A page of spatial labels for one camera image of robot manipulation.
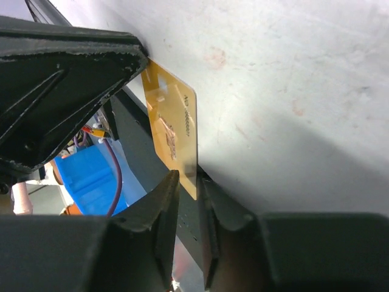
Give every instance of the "screw hole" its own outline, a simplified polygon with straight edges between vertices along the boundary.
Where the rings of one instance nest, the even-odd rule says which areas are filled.
[[[35,148],[35,143],[33,141],[28,141],[24,144],[24,148],[27,150],[27,151],[32,151],[34,150]]]
[[[0,182],[0,194],[1,195],[6,195],[9,193],[10,188],[8,187],[7,184]]]

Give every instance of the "black plastic bracket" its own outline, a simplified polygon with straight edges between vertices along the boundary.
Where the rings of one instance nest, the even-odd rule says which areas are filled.
[[[2,216],[1,291],[152,291],[171,283],[179,205],[171,171],[110,219]]]
[[[204,284],[229,291],[389,291],[389,220],[263,214],[198,176]]]
[[[0,185],[55,157],[147,62],[130,33],[0,16]]]

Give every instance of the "white object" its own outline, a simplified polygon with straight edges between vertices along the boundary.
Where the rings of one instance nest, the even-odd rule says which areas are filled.
[[[16,215],[32,214],[33,206],[29,198],[25,182],[19,182],[12,187],[13,193],[13,212]]]

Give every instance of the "cable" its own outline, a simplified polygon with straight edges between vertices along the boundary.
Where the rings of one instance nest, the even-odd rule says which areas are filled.
[[[109,207],[108,212],[107,212],[107,217],[111,217],[116,209],[117,203],[119,202],[120,193],[122,192],[122,184],[123,184],[122,170],[120,169],[120,165],[119,165],[119,162],[116,158],[116,155],[115,155],[114,151],[112,150],[110,144],[108,143],[107,139],[104,139],[103,143],[106,145],[108,152],[111,155],[112,160],[114,161],[115,168],[116,168],[116,174],[117,174],[117,177],[116,177],[117,178],[117,187],[116,187],[115,196],[114,196],[114,199],[112,201],[111,207]]]
[[[85,142],[86,142],[86,133],[85,132],[83,132],[83,140],[81,143],[78,143],[77,135],[73,137],[73,143],[77,148],[84,146]]]

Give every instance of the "card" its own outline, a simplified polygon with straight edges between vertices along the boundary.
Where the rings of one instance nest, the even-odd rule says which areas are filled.
[[[142,83],[156,153],[168,169],[179,170],[182,186],[196,200],[195,91],[152,60]]]

